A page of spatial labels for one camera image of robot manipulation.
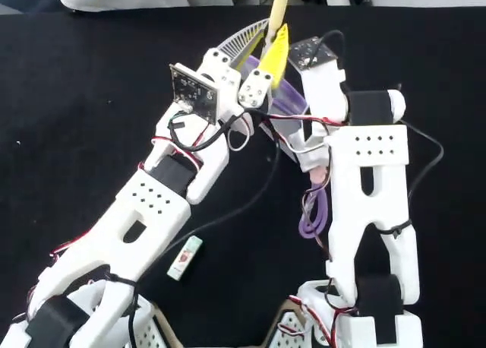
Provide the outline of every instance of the black cloth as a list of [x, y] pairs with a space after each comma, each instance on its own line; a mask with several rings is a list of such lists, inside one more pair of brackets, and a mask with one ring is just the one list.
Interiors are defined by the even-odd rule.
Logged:
[[[171, 101], [168, 64], [196, 68], [210, 47], [267, 13], [0, 17], [2, 331], [24, 308], [49, 251], [93, 225], [150, 151]], [[445, 146], [412, 202], [421, 298], [410, 310], [422, 319], [425, 346], [480, 346], [486, 9], [292, 7], [287, 19], [292, 42], [342, 30], [350, 87], [401, 83], [406, 118]], [[409, 145], [413, 179], [437, 149], [415, 134]], [[273, 152], [258, 134], [232, 153], [183, 232], [246, 202], [267, 177]], [[297, 229], [307, 186], [285, 157], [258, 205], [200, 234], [204, 248], [180, 283], [166, 276], [177, 251], [141, 281], [140, 293], [167, 314], [184, 344], [259, 344], [284, 298], [324, 278], [320, 250]], [[387, 268], [380, 244], [366, 234], [360, 274]]]

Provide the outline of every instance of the black wire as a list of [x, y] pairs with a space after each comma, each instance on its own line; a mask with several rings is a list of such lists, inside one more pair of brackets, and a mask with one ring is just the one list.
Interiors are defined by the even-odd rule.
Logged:
[[410, 185], [409, 195], [408, 195], [409, 206], [410, 206], [410, 203], [412, 201], [412, 196], [413, 196], [415, 190], [417, 189], [418, 185], [420, 185], [420, 182], [423, 181], [423, 179], [425, 178], [425, 176], [442, 160], [443, 153], [444, 152], [443, 152], [443, 145], [437, 139], [431, 137], [428, 134], [425, 134], [422, 130], [416, 128], [414, 125], [410, 124], [409, 122], [407, 122], [405, 120], [400, 120], [400, 122], [402, 124], [406, 125], [407, 128], [410, 128], [415, 133], [421, 135], [422, 137], [424, 137], [425, 139], [431, 141], [432, 143], [434, 143], [435, 145], [437, 145], [439, 147], [439, 154], [436, 155], [436, 157], [432, 161], [430, 161], [422, 169], [422, 171], [420, 171], [420, 173], [415, 177], [415, 179], [413, 180], [412, 184]]
[[137, 311], [138, 306], [138, 291], [137, 287], [134, 288], [134, 297], [131, 300], [131, 311], [130, 315], [128, 316], [128, 336], [130, 337], [130, 345], [133, 347], [137, 346], [137, 341], [135, 339], [135, 332], [134, 332], [134, 320], [135, 320], [135, 312]]
[[[227, 122], [222, 124], [221, 127], [207, 141], [205, 141], [201, 144], [192, 145], [192, 146], [181, 143], [178, 136], [177, 136], [177, 132], [176, 132], [177, 129], [175, 128], [175, 124], [174, 124], [173, 120], [180, 118], [181, 114], [179, 114], [179, 113], [175, 114], [175, 116], [172, 119], [169, 120], [167, 128], [169, 129], [170, 138], [175, 145], [177, 145], [179, 148], [181, 148], [182, 150], [184, 150], [186, 152], [193, 153], [193, 152], [198, 152], [200, 150], [203, 150], [203, 149], [209, 147], [215, 141], [217, 141], [218, 138], [222, 134], [225, 134], [231, 128], [233, 123], [235, 123], [236, 121], [241, 119], [243, 117], [243, 115], [246, 114], [246, 113], [251, 114], [251, 115], [256, 115], [260, 119], [265, 119], [265, 120], [268, 120], [268, 119], [295, 120], [295, 118], [292, 118], [292, 117], [290, 117], [290, 118], [280, 118], [278, 116], [272, 117], [272, 114], [267, 114], [266, 112], [263, 112], [259, 109], [247, 108], [247, 109], [244, 109], [243, 112], [240, 115], [232, 116]], [[329, 129], [327, 127], [327, 124], [323, 119], [312, 118], [312, 119], [304, 119], [304, 120], [308, 120], [308, 121], [311, 121], [311, 122], [319, 122], [326, 129], [327, 134], [329, 134]]]
[[341, 38], [341, 41], [342, 41], [342, 48], [341, 48], [341, 53], [338, 53], [338, 57], [341, 59], [340, 60], [340, 63], [339, 63], [339, 66], [342, 68], [344, 67], [344, 57], [346, 55], [346, 36], [344, 35], [344, 33], [341, 31], [341, 30], [331, 30], [331, 31], [328, 31], [327, 33], [325, 33], [319, 40], [319, 43], [317, 44], [317, 47], [316, 49], [314, 50], [314, 53], [312, 53], [312, 56], [309, 60], [309, 63], [307, 63], [307, 68], [310, 68], [311, 65], [312, 65], [312, 61], [316, 58], [316, 55], [319, 53], [319, 49], [321, 48], [321, 46], [332, 36], [339, 36]]
[[128, 336], [130, 337], [130, 346], [135, 348], [137, 346], [137, 340], [135, 339], [134, 332], [134, 320], [135, 312], [138, 307], [138, 285], [135, 281], [122, 278], [117, 274], [112, 274], [111, 272], [106, 273], [106, 280], [118, 283], [124, 283], [125, 285], [132, 286], [134, 288], [134, 294], [131, 298], [130, 315], [128, 316]]
[[187, 238], [190, 236], [194, 235], [195, 233], [202, 232], [205, 229], [208, 229], [212, 226], [221, 224], [226, 222], [227, 220], [245, 212], [247, 209], [252, 207], [254, 204], [257, 203], [257, 201], [260, 200], [262, 195], [265, 193], [265, 191], [269, 188], [270, 183], [273, 181], [275, 178], [276, 171], [279, 167], [279, 161], [280, 161], [280, 155], [281, 155], [281, 148], [280, 148], [280, 141], [279, 141], [279, 135], [276, 132], [275, 128], [273, 127], [271, 122], [268, 122], [267, 127], [272, 133], [272, 138], [275, 143], [275, 157], [273, 158], [273, 165], [272, 169], [270, 170], [270, 173], [268, 174], [267, 180], [265, 181], [264, 185], [261, 187], [261, 189], [243, 206], [238, 207], [234, 209], [233, 211], [230, 211], [229, 213], [222, 215], [221, 217], [216, 218], [215, 220], [212, 220], [208, 223], [205, 223], [202, 226], [199, 226], [198, 228], [190, 231], [189, 233], [184, 234], [182, 237], [177, 239], [176, 241], [172, 242], [165, 250], [164, 252], [157, 257], [157, 259], [151, 264], [151, 267], [146, 270], [145, 274], [148, 273], [148, 271], [153, 268], [153, 266], [156, 265], [157, 261], [160, 261], [170, 250], [172, 250], [175, 246], [181, 244], [183, 241], [185, 241]]

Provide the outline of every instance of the purple wire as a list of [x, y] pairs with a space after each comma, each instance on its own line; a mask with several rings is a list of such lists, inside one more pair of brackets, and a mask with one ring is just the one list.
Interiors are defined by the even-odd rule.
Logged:
[[[248, 72], [256, 68], [260, 61], [250, 55], [245, 63]], [[300, 115], [307, 110], [305, 98], [285, 79], [280, 82], [276, 96], [273, 99], [273, 105], [286, 115]], [[326, 226], [328, 206], [327, 193], [320, 185], [312, 185], [312, 189], [305, 201], [304, 208], [308, 215], [311, 214], [314, 203], [317, 202], [317, 213], [311, 223], [308, 218], [302, 214], [298, 224], [298, 232], [306, 239], [314, 238], [321, 234]]]
[[298, 224], [298, 232], [306, 239], [312, 239], [323, 232], [328, 214], [326, 190], [324, 188], [319, 188], [319, 185], [312, 185], [312, 188], [317, 188], [317, 191], [311, 191], [308, 195], [307, 200], [305, 201], [305, 210], [310, 214], [314, 203], [317, 202], [316, 217], [309, 223], [307, 217], [302, 214]]

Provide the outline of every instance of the purple cable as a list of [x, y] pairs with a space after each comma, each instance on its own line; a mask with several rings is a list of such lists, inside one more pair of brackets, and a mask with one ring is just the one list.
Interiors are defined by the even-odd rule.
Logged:
[[308, 218], [302, 214], [301, 220], [298, 224], [298, 232], [303, 238], [312, 239], [315, 236], [321, 234], [326, 226], [327, 222], [327, 193], [324, 188], [320, 188], [319, 185], [312, 185], [312, 188], [316, 188], [316, 191], [311, 191], [305, 201], [304, 208], [307, 214], [311, 214], [311, 210], [314, 203], [317, 202], [317, 214], [314, 221], [308, 222]]
[[[260, 61], [250, 55], [245, 62], [245, 67], [248, 73], [256, 68]], [[300, 115], [307, 110], [307, 103], [305, 98], [285, 79], [280, 82], [277, 89], [276, 96], [273, 98], [273, 105], [286, 115]], [[298, 232], [303, 238], [311, 239], [318, 236], [324, 230], [327, 222], [327, 193], [320, 185], [312, 185], [307, 199], [305, 200], [304, 208], [307, 214], [310, 215], [314, 203], [317, 202], [317, 213], [314, 221], [309, 223], [305, 214], [302, 214], [300, 223], [298, 224]]]

